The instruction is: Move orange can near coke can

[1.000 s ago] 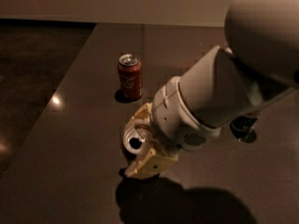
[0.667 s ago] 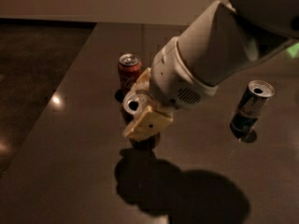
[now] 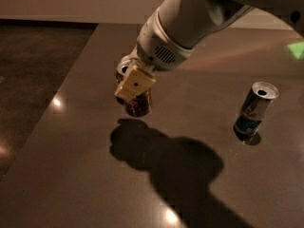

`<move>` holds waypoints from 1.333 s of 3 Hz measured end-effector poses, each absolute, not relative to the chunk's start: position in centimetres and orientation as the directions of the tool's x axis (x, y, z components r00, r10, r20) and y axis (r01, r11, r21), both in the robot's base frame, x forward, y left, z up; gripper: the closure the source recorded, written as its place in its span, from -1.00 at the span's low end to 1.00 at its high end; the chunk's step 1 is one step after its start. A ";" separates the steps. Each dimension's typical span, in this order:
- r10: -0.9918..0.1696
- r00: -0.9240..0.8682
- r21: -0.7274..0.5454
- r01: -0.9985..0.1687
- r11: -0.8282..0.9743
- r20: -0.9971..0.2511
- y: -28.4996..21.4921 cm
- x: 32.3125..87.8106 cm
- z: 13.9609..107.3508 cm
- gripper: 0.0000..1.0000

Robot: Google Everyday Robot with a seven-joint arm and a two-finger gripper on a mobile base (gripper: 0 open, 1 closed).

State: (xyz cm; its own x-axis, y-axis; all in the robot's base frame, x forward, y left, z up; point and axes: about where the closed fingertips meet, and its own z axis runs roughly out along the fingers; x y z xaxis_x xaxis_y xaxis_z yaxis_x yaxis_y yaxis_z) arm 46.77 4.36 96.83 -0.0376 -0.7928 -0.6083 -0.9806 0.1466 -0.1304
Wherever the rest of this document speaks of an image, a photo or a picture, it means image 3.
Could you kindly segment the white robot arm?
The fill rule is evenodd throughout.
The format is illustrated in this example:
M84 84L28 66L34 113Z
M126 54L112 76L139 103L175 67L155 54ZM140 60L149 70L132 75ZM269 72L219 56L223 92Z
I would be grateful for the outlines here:
M129 102L155 82L154 73L178 67L207 36L223 30L253 9L264 10L304 35L304 0L164 0L117 71L123 79L115 96Z

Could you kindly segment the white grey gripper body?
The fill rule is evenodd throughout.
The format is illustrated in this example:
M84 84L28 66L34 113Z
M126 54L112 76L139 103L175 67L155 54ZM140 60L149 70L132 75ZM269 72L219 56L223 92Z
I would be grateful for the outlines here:
M169 38L156 10L142 26L131 55L156 70L169 71L182 64L192 53L193 49L181 47Z

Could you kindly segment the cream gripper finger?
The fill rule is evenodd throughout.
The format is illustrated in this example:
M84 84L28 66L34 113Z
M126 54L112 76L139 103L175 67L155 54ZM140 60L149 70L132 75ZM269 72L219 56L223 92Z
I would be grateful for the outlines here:
M118 84L115 96L130 102L155 84L155 77L148 71L134 65L127 70Z

